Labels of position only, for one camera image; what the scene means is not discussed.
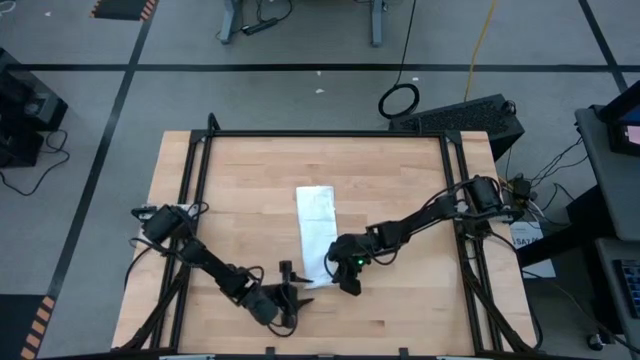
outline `black metal frame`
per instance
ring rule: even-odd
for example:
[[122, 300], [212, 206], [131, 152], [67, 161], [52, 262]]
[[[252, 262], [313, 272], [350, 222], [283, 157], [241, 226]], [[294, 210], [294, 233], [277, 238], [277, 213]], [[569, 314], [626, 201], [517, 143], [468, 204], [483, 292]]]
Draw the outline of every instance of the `black metal frame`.
[[[211, 146], [213, 139], [216, 137], [373, 137], [373, 138], [398, 138], [398, 137], [418, 137], [418, 138], [435, 138], [440, 142], [440, 150], [442, 155], [442, 164], [444, 169], [444, 175], [447, 187], [452, 186], [455, 183], [453, 176], [453, 168], [451, 165], [451, 158], [449, 154], [449, 142], [452, 142], [456, 151], [456, 159], [460, 171], [461, 180], [469, 178], [467, 169], [466, 158], [464, 155], [464, 149], [462, 146], [462, 139], [460, 132], [452, 131], [429, 131], [423, 133], [415, 132], [402, 132], [402, 131], [305, 131], [305, 130], [221, 130], [215, 117], [210, 115], [209, 128], [206, 130], [193, 130], [189, 139], [189, 148], [187, 150], [187, 157], [185, 161], [184, 173], [182, 176], [182, 184], [180, 186], [180, 193], [178, 196], [179, 203], [185, 203], [187, 201], [188, 189], [190, 185], [190, 179], [193, 172], [193, 163], [195, 161], [195, 154], [197, 146], [200, 142], [204, 143], [204, 149], [202, 158], [200, 161], [200, 169], [198, 174], [198, 183], [196, 187], [196, 194], [194, 203], [201, 202], [204, 197], [204, 186], [209, 167], [209, 159], [211, 153]], [[456, 245], [458, 250], [458, 261], [460, 263], [460, 269], [462, 272], [462, 265], [466, 261], [468, 256], [466, 249], [466, 237], [465, 232], [460, 222], [454, 222], [454, 233], [456, 237]], [[171, 239], [170, 246], [175, 249], [177, 241]], [[489, 273], [487, 269], [487, 263], [484, 256], [483, 246], [479, 242], [473, 242], [473, 249], [475, 257], [477, 259], [476, 266], [479, 275], [480, 282], [486, 294], [490, 299], [493, 299], [491, 294], [491, 285], [489, 280]], [[165, 270], [163, 274], [163, 281], [160, 290], [160, 295], [164, 294], [167, 290], [171, 279], [173, 277], [175, 267], [175, 260], [173, 257], [167, 258]], [[171, 337], [169, 343], [169, 349], [178, 352], [178, 346], [180, 342], [180, 334], [182, 328], [182, 322], [184, 317], [184, 307], [186, 305], [186, 296], [188, 291], [188, 278], [184, 286], [178, 292], [178, 301], [176, 302], [176, 312], [174, 321], [171, 327]], [[465, 293], [467, 313], [469, 317], [470, 332], [473, 341], [474, 353], [476, 356], [491, 358], [491, 359], [555, 359], [555, 360], [590, 360], [579, 359], [571, 357], [559, 357], [559, 356], [547, 356], [540, 354], [522, 354], [513, 352], [504, 352], [501, 341], [501, 334], [497, 325], [490, 316], [487, 316], [489, 324], [491, 343], [493, 350], [487, 350], [484, 348], [482, 341], [482, 331], [480, 329], [480, 322], [478, 319], [478, 311], [476, 307], [476, 296], [472, 289], [463, 281], [463, 288]], [[159, 348], [160, 339], [162, 336], [164, 319], [162, 319], [154, 333], [152, 335], [152, 341], [150, 348]], [[408, 349], [399, 348], [399, 355], [396, 356], [378, 356], [378, 355], [363, 355], [363, 356], [338, 356], [339, 358], [357, 360], [357, 359], [435, 359], [434, 356], [410, 356]], [[277, 355], [275, 348], [269, 347], [265, 349], [265, 354], [257, 355], [241, 355], [241, 354], [216, 354], [216, 358], [229, 358], [229, 359], [319, 359], [320, 355]]]

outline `yellow cable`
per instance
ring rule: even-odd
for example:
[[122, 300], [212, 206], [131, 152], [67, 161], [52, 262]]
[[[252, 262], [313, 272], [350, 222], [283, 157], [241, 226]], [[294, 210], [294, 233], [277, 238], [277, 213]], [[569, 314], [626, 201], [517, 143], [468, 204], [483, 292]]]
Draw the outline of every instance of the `yellow cable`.
[[493, 16], [493, 10], [496, 7], [497, 0], [491, 0], [491, 7], [489, 8], [489, 14], [487, 15], [487, 20], [484, 22], [484, 27], [482, 28], [482, 32], [480, 33], [480, 38], [476, 43], [476, 47], [473, 49], [473, 56], [471, 57], [471, 66], [469, 67], [469, 78], [467, 79], [467, 89], [464, 91], [464, 101], [467, 101], [469, 97], [469, 91], [471, 90], [471, 82], [473, 81], [473, 68], [476, 65], [476, 55], [478, 55], [478, 50], [480, 49], [480, 45], [482, 45], [482, 40], [484, 40], [484, 36], [487, 34], [487, 29], [489, 28], [489, 23], [491, 22], [491, 17]]

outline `white cloth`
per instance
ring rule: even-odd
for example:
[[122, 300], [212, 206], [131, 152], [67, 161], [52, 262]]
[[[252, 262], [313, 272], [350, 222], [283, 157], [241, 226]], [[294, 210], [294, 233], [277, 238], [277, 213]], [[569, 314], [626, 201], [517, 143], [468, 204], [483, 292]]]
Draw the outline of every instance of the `white cloth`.
[[[298, 223], [305, 277], [313, 280], [307, 289], [331, 285], [331, 276], [324, 268], [324, 256], [338, 237], [333, 186], [302, 186], [296, 188]], [[337, 265], [328, 262], [335, 273]]]

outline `wooden table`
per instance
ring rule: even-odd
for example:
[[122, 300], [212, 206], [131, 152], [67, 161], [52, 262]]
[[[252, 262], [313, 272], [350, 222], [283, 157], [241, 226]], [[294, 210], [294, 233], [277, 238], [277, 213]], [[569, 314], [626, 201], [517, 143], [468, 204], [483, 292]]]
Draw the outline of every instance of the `wooden table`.
[[[175, 203], [188, 132], [166, 132], [149, 203]], [[469, 174], [496, 176], [485, 133], [463, 133]], [[454, 169], [455, 152], [450, 151]], [[196, 156], [190, 196], [195, 192]], [[280, 281], [278, 262], [292, 260], [304, 274], [295, 188], [335, 188], [338, 233], [362, 233], [383, 220], [401, 219], [445, 188], [437, 139], [426, 138], [215, 138], [198, 237], [223, 261], [261, 265], [265, 284]], [[510, 238], [507, 225], [494, 230]], [[495, 303], [512, 327], [533, 345], [535, 334], [512, 251], [485, 241]], [[157, 302], [164, 258], [143, 257], [124, 295], [113, 345], [125, 343]], [[301, 291], [315, 301], [300, 312], [290, 338], [276, 338], [249, 313], [222, 296], [211, 277], [192, 272], [181, 353], [394, 355], [473, 355], [469, 321], [451, 221], [415, 235], [388, 267], [368, 266], [360, 275], [362, 295], [337, 287]], [[489, 331], [478, 308], [485, 347]], [[173, 309], [167, 313], [163, 345], [168, 344]]]

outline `black keyboard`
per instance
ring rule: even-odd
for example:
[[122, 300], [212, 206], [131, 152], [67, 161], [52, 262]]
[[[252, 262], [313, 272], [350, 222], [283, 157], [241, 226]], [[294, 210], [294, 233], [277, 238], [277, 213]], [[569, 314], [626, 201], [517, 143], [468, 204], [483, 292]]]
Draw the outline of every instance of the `black keyboard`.
[[614, 260], [613, 265], [618, 273], [622, 292], [627, 298], [631, 317], [640, 318], [640, 261]]
[[507, 131], [509, 125], [500, 109], [493, 101], [475, 102], [455, 109], [415, 114], [415, 117], [400, 122], [402, 130], [419, 130], [418, 121], [423, 130], [460, 130], [486, 131], [489, 135]]

